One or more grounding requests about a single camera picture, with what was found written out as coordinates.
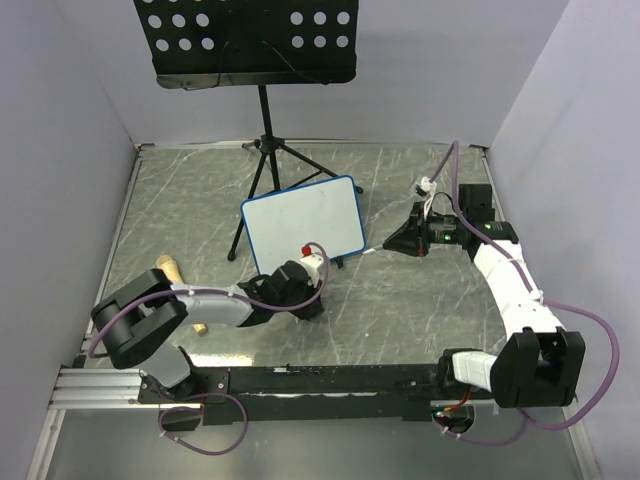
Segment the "white blue whiteboard marker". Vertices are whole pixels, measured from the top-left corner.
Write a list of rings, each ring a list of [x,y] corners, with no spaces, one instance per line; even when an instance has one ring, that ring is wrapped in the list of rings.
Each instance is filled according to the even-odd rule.
[[[376,245],[375,247],[368,248],[362,252],[362,255],[368,255],[380,251],[383,249],[383,244]]]

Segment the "blue framed whiteboard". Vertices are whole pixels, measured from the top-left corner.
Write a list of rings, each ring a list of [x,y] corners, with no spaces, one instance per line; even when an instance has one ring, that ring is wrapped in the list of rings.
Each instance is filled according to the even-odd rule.
[[[299,259],[309,242],[320,244],[331,259],[366,246],[359,196],[349,175],[246,200],[241,215],[260,274]]]

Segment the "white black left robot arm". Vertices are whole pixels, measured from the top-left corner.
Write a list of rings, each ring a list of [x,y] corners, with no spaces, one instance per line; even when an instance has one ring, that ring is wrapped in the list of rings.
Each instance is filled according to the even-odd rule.
[[[248,328],[277,313],[311,320],[323,312],[321,292],[328,279],[319,254],[288,261],[269,275],[258,275],[227,288],[193,287],[170,280],[160,269],[146,271],[94,306],[97,330],[88,355],[103,345],[116,369],[148,374],[161,395],[184,402],[203,388],[182,347],[169,337],[183,325],[220,324]]]

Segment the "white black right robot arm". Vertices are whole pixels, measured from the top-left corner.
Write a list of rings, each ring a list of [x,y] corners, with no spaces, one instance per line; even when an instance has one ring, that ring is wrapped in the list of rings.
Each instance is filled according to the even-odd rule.
[[[434,182],[415,186],[420,201],[383,243],[384,249],[424,257],[433,245],[455,245],[481,273],[503,322],[506,343],[499,354],[453,348],[443,352],[438,390],[458,398],[470,387],[489,392],[504,408],[566,406],[573,400],[586,352],[583,337],[567,331],[542,303],[527,269],[519,238],[496,218],[488,184],[462,184],[451,214],[432,209]]]

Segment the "wooden mallet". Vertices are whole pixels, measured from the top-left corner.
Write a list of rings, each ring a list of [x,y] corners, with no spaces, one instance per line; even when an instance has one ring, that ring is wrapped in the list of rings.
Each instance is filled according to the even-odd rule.
[[[155,265],[158,269],[164,272],[167,279],[170,280],[171,282],[174,282],[174,283],[184,282],[182,275],[180,273],[178,263],[171,255],[163,254],[159,256],[156,260]],[[208,332],[208,328],[205,324],[193,324],[192,328],[194,332],[199,336],[203,336]]]

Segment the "black music stand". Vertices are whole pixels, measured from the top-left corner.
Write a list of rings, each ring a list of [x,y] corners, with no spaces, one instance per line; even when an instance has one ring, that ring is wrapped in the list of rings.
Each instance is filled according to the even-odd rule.
[[[137,1],[134,7],[162,88],[257,87],[264,132],[250,143],[260,154],[251,195],[264,169],[271,172],[274,191],[281,191],[278,151],[311,166],[315,176],[335,177],[275,135],[267,89],[352,81],[357,0]]]

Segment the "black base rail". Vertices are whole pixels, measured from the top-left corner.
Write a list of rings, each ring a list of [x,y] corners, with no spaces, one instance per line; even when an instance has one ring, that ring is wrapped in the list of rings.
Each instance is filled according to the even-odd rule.
[[[238,398],[257,421],[400,418],[429,421],[431,405],[471,388],[436,364],[197,367],[192,394]]]

